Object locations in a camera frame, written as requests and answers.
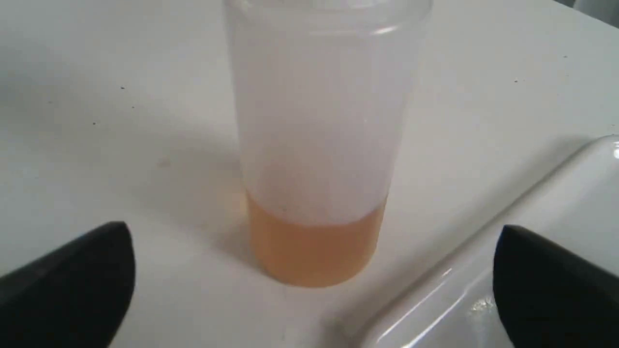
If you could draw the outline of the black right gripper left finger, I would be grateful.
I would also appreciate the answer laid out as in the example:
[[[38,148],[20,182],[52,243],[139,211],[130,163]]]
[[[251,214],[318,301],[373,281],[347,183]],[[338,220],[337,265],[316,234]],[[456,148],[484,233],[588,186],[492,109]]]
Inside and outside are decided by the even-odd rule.
[[[3,348],[107,348],[130,308],[130,229],[111,221],[3,275]]]

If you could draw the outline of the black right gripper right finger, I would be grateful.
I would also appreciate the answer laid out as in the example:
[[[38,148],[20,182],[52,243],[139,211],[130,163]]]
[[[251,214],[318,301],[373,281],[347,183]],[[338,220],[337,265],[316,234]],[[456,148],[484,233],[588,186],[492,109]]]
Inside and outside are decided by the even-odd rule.
[[[517,225],[493,259],[493,295],[515,348],[616,348],[616,275]]]

